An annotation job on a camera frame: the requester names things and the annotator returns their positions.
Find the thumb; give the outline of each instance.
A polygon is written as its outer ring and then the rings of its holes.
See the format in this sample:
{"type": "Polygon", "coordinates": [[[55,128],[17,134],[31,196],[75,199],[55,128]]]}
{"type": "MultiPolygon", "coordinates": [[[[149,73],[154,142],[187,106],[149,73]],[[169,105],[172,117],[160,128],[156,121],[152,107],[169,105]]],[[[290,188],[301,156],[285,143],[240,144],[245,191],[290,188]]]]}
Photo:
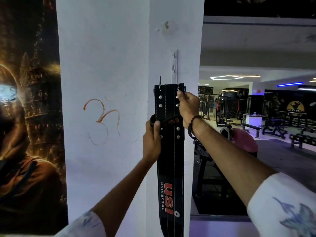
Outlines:
{"type": "Polygon", "coordinates": [[[154,124],[154,140],[160,140],[160,121],[155,121],[154,124]]]}
{"type": "Polygon", "coordinates": [[[177,91],[177,96],[180,102],[185,100],[185,96],[182,91],[177,91]]]}

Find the yellow circular logo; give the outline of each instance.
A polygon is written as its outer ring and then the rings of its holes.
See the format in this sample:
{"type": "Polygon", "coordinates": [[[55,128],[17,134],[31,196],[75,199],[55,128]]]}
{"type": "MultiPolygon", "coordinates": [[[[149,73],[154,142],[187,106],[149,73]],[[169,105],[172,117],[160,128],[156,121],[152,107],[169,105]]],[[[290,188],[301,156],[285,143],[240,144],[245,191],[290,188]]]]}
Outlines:
{"type": "Polygon", "coordinates": [[[300,101],[297,101],[297,100],[291,101],[286,107],[286,110],[290,112],[296,112],[296,113],[305,112],[304,105],[300,101]]]}

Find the black bracelet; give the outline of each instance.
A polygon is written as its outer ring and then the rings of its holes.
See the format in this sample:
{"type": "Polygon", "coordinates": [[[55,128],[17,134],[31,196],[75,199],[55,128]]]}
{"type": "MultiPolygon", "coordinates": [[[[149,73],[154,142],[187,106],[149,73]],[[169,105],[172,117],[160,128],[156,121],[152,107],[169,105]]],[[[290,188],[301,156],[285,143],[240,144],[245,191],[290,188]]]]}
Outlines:
{"type": "Polygon", "coordinates": [[[194,140],[196,140],[196,137],[193,137],[193,136],[192,136],[192,123],[193,123],[193,120],[194,120],[195,118],[202,118],[202,117],[201,117],[201,116],[193,116],[193,118],[192,118],[192,120],[191,120],[191,123],[189,124],[189,127],[188,127],[188,134],[189,134],[189,136],[190,136],[192,139],[194,139],[194,140]]]}

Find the white cloth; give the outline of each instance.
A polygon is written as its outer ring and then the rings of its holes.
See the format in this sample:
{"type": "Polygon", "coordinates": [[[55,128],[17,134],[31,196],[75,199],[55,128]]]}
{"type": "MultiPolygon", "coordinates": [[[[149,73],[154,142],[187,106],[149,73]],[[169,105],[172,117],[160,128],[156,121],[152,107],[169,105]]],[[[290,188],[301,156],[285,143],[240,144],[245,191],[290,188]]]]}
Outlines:
{"type": "Polygon", "coordinates": [[[247,212],[261,237],[316,235],[316,194],[283,173],[260,185],[247,212]]]}
{"type": "Polygon", "coordinates": [[[100,218],[94,212],[81,215],[73,223],[59,231],[55,237],[106,237],[100,218]]]}

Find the hexagonal ceiling light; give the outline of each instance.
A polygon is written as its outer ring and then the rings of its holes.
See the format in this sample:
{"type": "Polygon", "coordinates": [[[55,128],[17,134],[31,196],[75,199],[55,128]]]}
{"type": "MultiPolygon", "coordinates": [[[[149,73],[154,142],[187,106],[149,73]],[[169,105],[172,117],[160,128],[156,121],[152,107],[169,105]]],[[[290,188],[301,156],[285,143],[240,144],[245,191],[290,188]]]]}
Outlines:
{"type": "Polygon", "coordinates": [[[242,76],[238,75],[223,75],[223,76],[213,76],[210,77],[212,80],[235,80],[235,79],[242,79],[242,76]]]}

